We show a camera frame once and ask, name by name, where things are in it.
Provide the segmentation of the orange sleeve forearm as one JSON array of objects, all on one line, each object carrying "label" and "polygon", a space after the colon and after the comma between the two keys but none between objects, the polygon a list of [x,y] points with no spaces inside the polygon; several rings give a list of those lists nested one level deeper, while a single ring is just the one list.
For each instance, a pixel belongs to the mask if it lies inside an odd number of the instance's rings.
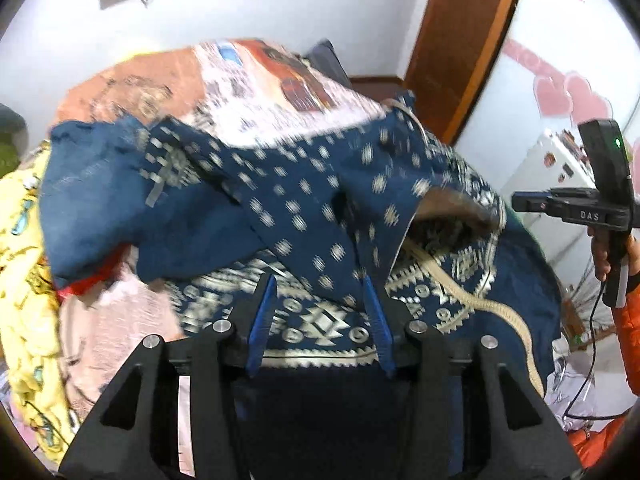
[{"label": "orange sleeve forearm", "polygon": [[[633,394],[639,394],[639,275],[628,278],[626,306],[613,311],[620,351],[622,352],[627,384]],[[568,440],[584,467],[591,467],[603,455],[623,427],[627,414],[615,417],[602,430],[578,430],[567,434]]]}]

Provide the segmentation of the right hand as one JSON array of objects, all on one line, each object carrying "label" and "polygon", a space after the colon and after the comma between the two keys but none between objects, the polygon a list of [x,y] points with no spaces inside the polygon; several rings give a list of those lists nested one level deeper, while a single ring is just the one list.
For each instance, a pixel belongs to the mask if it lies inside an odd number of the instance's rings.
[{"label": "right hand", "polygon": [[[591,238],[591,253],[594,264],[594,274],[600,282],[604,282],[611,272],[611,261],[608,253],[608,239],[610,233],[608,231],[596,230],[589,228],[588,236]],[[633,235],[626,240],[626,251],[629,264],[629,275],[635,276],[640,270],[640,252],[639,242]]]}]

